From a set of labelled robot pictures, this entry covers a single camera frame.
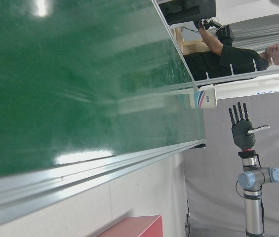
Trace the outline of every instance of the pink shelf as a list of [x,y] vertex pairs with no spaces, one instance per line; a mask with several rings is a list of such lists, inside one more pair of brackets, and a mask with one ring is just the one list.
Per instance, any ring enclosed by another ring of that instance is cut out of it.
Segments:
[[98,237],[163,237],[162,217],[128,217],[109,228]]

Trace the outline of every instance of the man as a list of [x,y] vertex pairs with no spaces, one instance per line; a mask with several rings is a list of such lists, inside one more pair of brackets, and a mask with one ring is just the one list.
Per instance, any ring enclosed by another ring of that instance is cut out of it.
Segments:
[[254,72],[255,66],[258,71],[262,71],[270,65],[279,65],[279,43],[268,46],[263,53],[258,54],[254,50],[222,44],[201,23],[199,24],[195,25],[211,51],[184,56],[194,80],[207,79],[206,73],[211,79],[230,76],[232,69],[234,74],[242,74]]

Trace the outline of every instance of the cable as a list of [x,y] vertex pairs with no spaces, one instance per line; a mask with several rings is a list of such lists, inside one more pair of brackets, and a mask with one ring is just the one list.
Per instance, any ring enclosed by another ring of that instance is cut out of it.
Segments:
[[182,28],[183,28],[183,29],[187,29],[187,30],[189,30],[189,31],[192,31],[192,32],[194,32],[194,33],[198,33],[198,34],[199,34],[199,32],[198,32],[198,31],[191,30],[191,29],[189,29],[189,28],[186,28],[185,26],[183,26]]
[[236,192],[238,193],[238,195],[239,195],[240,197],[244,198],[244,197],[243,197],[243,196],[241,196],[241,195],[240,195],[240,193],[238,192],[238,189],[237,189],[237,184],[238,184],[238,180],[237,180],[236,185],[235,185]]
[[255,154],[258,158],[258,162],[259,162],[259,167],[261,167],[261,163],[260,163],[260,159],[259,159],[259,154]]

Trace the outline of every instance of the aluminum rail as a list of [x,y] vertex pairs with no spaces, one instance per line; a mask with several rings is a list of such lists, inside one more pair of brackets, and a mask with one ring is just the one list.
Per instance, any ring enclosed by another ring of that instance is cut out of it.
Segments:
[[197,86],[208,85],[208,84],[215,84],[215,83],[220,83],[220,82],[229,82],[229,81],[234,81],[234,80],[251,79],[251,78],[255,78],[255,77],[259,77],[259,76],[273,75],[273,74],[278,74],[278,73],[279,73],[279,68],[276,68],[276,69],[270,69],[270,70],[264,70],[264,71],[255,71],[252,73],[236,74],[236,75],[220,77],[220,78],[197,80],[197,81],[195,81],[195,84]]
[[0,225],[203,142],[196,140],[0,178]]

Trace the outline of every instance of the robotic hand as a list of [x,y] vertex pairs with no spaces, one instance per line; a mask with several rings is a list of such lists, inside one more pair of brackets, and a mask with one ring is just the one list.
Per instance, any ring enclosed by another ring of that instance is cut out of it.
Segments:
[[265,125],[258,128],[253,128],[252,123],[248,117],[246,103],[243,104],[244,118],[243,118],[240,102],[238,102],[238,111],[239,111],[240,119],[238,116],[236,105],[233,105],[233,109],[234,109],[235,117],[233,114],[233,110],[231,108],[229,108],[229,114],[233,124],[232,133],[233,133],[234,143],[243,151],[249,150],[254,146],[256,142],[254,133],[270,127]]
[[208,30],[210,27],[215,27],[217,28],[217,31],[215,35],[217,38],[226,45],[232,46],[233,40],[235,39],[235,36],[232,32],[232,29],[230,28],[229,25],[222,26],[218,22],[212,20],[212,19],[202,19],[199,21],[194,21],[193,22],[195,27],[197,29],[204,27],[206,30]]

